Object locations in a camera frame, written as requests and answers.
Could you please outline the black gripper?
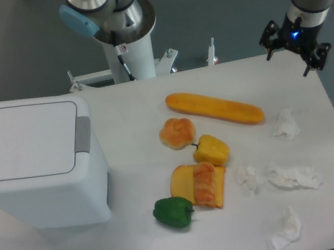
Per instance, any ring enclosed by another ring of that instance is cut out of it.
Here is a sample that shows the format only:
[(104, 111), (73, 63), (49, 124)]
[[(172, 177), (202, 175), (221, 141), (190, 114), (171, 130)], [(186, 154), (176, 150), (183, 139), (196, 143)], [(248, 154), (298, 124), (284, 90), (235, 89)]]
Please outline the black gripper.
[(303, 74), (307, 76), (312, 70), (324, 69), (328, 53), (332, 48), (328, 42), (317, 44), (320, 29), (321, 25), (302, 27), (302, 23), (296, 24), (285, 16), (281, 29), (273, 20), (267, 23), (259, 44), (267, 51), (267, 61), (271, 59), (273, 51), (281, 49), (283, 45), (286, 50), (299, 54), (307, 64)]

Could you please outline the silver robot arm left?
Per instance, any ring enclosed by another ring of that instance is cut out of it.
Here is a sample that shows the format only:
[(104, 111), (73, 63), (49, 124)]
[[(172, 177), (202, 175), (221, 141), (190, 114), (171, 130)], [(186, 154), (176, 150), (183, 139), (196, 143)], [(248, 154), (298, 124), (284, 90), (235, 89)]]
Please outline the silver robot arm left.
[[(264, 28), (261, 46), (268, 53), (283, 48), (300, 55), (308, 70), (323, 69), (331, 45), (317, 36), (329, 6), (328, 0), (291, 0), (282, 25), (270, 21)], [(151, 46), (155, 13), (146, 0), (66, 0), (59, 16), (74, 32), (102, 44), (115, 83), (159, 75)]]

